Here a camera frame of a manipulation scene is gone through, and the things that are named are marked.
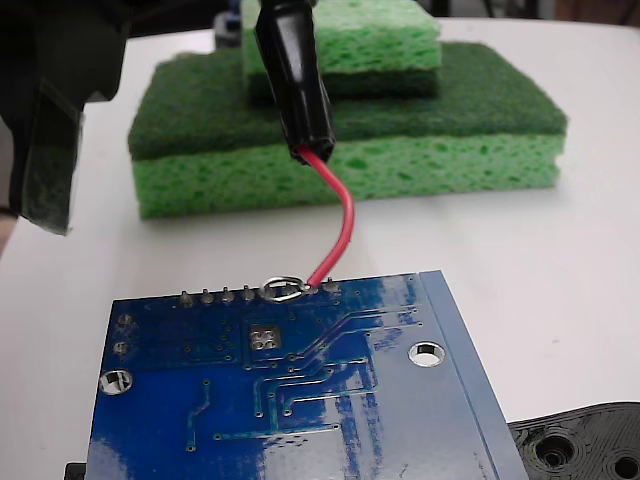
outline wire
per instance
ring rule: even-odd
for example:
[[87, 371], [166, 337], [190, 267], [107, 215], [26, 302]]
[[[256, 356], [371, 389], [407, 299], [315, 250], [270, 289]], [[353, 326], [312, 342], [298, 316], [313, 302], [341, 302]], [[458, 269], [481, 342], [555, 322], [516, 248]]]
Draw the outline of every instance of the wire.
[[331, 269], [338, 263], [340, 257], [345, 252], [351, 241], [351, 234], [353, 233], [353, 225], [355, 222], [355, 202], [353, 195], [347, 188], [347, 186], [340, 181], [338, 177], [329, 169], [326, 163], [314, 154], [309, 147], [302, 145], [298, 148], [298, 151], [302, 157], [307, 161], [309, 165], [315, 168], [318, 173], [324, 178], [327, 183], [333, 188], [342, 200], [342, 207], [344, 208], [344, 216], [342, 218], [342, 232], [340, 237], [334, 245], [333, 249], [327, 255], [320, 266], [313, 272], [313, 275], [309, 277], [307, 283], [312, 287], [318, 287], [322, 283], [322, 280], [328, 275]]

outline mounting hole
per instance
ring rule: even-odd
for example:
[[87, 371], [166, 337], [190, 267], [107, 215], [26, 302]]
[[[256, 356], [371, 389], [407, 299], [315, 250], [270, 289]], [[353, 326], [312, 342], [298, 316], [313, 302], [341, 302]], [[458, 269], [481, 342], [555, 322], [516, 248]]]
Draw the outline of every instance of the mounting hole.
[[536, 446], [536, 455], [549, 468], [566, 465], [573, 459], [574, 454], [573, 444], [559, 435], [547, 437]]
[[409, 349], [409, 359], [419, 367], [437, 367], [444, 357], [444, 348], [437, 343], [420, 342]]
[[98, 388], [105, 395], [121, 395], [131, 390], [133, 375], [127, 370], [110, 370], [98, 381]]
[[627, 480], [638, 476], [638, 473], [640, 473], [640, 466], [635, 458], [622, 457], [616, 462], [613, 470], [620, 478]]

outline green sponge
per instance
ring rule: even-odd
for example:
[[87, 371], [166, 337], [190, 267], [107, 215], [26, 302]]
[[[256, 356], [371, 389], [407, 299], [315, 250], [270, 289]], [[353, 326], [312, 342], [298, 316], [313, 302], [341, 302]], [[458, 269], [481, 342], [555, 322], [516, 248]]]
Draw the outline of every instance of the green sponge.
[[[564, 114], [486, 46], [443, 58], [439, 98], [332, 102], [330, 165], [355, 197], [552, 186]], [[241, 70], [237, 50], [158, 67], [129, 136], [143, 217], [338, 201], [289, 158], [276, 110], [246, 104]]]
[[[258, 0], [242, 2], [244, 77], [271, 99], [253, 30]], [[313, 10], [318, 63], [331, 98], [426, 96], [437, 91], [438, 22], [414, 0], [322, 0]]]

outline white surface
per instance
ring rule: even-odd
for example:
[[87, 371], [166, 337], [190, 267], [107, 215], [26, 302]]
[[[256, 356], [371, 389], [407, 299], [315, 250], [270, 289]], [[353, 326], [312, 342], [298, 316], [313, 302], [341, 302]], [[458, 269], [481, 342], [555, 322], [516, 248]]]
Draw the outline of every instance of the white surface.
[[[640, 401], [640, 32], [446, 21], [567, 112], [562, 178], [547, 191], [358, 204], [335, 278], [444, 271], [507, 420]], [[308, 275], [339, 207], [141, 223], [126, 139], [160, 60], [209, 32], [130, 42], [120, 93], [86, 109], [75, 230], [20, 222], [0, 263], [3, 478], [61, 478], [83, 461], [111, 301]]]

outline circuit board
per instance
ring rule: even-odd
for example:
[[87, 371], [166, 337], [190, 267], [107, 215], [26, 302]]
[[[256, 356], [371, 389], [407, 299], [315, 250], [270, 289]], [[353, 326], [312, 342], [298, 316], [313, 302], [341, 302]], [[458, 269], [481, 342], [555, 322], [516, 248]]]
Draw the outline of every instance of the circuit board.
[[87, 480], [524, 480], [439, 272], [113, 304]]

